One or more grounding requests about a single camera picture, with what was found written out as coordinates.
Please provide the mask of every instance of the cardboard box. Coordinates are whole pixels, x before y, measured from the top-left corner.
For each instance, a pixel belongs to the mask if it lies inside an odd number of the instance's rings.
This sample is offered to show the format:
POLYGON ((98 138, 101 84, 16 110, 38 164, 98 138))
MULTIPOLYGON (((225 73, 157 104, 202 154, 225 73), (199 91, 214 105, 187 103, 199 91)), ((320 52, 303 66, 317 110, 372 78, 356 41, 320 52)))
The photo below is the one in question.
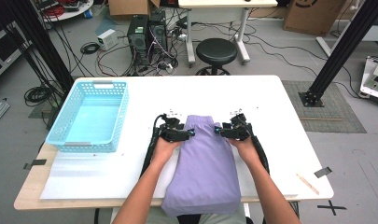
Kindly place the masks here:
POLYGON ((284 30, 325 36, 336 21, 346 0, 292 0, 284 30))
POLYGON ((112 16, 150 15, 152 8, 159 6, 160 0, 109 0, 112 16))

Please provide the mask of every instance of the human hand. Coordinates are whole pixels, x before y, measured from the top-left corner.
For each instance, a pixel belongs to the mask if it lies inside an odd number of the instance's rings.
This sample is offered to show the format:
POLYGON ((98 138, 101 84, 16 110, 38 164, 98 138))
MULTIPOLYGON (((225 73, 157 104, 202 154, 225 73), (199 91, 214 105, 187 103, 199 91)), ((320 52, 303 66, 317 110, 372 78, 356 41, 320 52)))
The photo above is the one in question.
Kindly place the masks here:
POLYGON ((159 137, 157 140, 156 148, 152 158, 152 163, 156 162, 164 165, 171 158, 174 149, 180 146, 181 142, 167 142, 163 138, 159 137))
POLYGON ((256 151, 256 148, 253 146, 252 139, 250 137, 246 138, 244 141, 229 138, 229 142, 233 146, 237 147, 238 154, 247 165, 251 162, 260 162, 259 154, 256 151))

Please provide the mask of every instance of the light blue plastic basket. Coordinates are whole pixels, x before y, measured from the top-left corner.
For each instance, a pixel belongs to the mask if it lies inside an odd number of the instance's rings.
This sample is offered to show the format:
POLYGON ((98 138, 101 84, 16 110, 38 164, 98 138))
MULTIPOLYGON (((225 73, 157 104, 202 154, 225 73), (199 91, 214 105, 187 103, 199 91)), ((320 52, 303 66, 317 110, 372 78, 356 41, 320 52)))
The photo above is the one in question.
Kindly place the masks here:
POLYGON ((63 152, 115 152, 129 101, 123 81, 76 81, 46 138, 63 152))

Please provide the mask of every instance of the desk leg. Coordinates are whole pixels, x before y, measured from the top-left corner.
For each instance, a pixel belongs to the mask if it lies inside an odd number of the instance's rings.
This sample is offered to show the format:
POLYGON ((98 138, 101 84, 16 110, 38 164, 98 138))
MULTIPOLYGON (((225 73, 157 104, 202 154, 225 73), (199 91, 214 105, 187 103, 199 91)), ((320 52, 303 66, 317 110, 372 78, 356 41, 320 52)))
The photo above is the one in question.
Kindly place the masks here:
POLYGON ((195 55, 194 55, 194 48, 192 46, 192 40, 191 40, 191 9, 188 10, 188 29, 187 29, 187 36, 186 36, 186 49, 188 51, 188 58, 189 58, 189 64, 195 63, 195 55))
POLYGON ((245 7, 243 12, 242 12, 242 18, 241 18, 241 26, 239 29, 239 34, 235 36, 235 41, 237 43, 237 48, 238 51, 241 53, 241 57, 243 59, 243 63, 248 63, 250 62, 249 54, 247 54, 243 37, 244 37, 244 31, 245 31, 245 26, 246 26, 246 19, 247 15, 249 14, 249 8, 245 7))

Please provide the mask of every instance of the computer tower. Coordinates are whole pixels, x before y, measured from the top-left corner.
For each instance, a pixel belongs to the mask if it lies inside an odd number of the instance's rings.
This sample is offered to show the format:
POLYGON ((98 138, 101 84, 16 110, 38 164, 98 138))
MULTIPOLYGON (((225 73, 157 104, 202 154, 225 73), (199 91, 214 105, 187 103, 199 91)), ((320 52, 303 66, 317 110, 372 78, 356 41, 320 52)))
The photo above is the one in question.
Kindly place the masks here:
POLYGON ((135 64, 149 65, 152 49, 149 49, 148 15, 133 15, 127 36, 135 64))
POLYGON ((168 42, 166 35, 166 25, 165 25, 165 11, 164 10, 155 10, 152 12, 149 26, 150 26, 150 39, 152 41, 157 41, 153 44, 154 51, 168 51, 168 42))

